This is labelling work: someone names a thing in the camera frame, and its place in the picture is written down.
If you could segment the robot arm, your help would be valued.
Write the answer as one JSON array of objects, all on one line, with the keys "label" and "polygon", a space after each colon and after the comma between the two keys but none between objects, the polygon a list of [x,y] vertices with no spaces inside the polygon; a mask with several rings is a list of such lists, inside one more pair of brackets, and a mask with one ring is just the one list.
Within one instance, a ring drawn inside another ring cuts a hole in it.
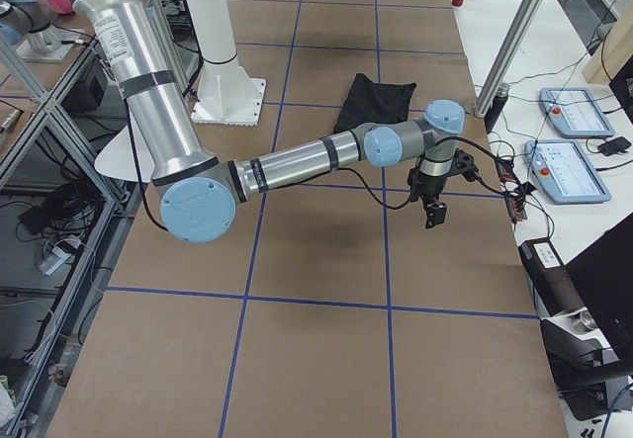
[{"label": "robot arm", "polygon": [[421,202],[426,224],[444,221],[440,194],[455,171],[466,114],[451,100],[430,102],[418,119],[387,122],[363,117],[347,130],[250,159],[246,129],[258,122],[264,81],[239,65],[226,0],[187,0],[203,56],[198,102],[189,107],[151,26],[149,0],[69,0],[87,18],[106,55],[128,115],[132,156],[160,201],[158,225],[174,237],[201,244],[222,237],[239,205],[251,198],[366,161],[385,168],[407,160],[409,197]]}]

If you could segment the second grey robot base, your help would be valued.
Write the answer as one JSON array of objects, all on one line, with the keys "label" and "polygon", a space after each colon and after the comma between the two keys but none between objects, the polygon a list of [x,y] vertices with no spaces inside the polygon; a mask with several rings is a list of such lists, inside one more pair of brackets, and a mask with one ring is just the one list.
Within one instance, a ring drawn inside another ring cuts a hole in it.
[{"label": "second grey robot base", "polygon": [[73,45],[38,0],[1,0],[1,36],[27,62],[60,63]]}]

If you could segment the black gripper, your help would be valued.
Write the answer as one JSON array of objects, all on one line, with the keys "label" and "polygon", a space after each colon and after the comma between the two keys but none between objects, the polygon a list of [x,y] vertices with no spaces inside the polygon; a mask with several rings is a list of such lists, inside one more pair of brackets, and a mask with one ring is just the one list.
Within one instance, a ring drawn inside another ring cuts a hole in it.
[{"label": "black gripper", "polygon": [[445,222],[448,208],[445,203],[439,201],[439,197],[446,181],[446,176],[431,176],[421,171],[416,171],[412,175],[412,200],[423,202],[426,229],[435,228]]}]

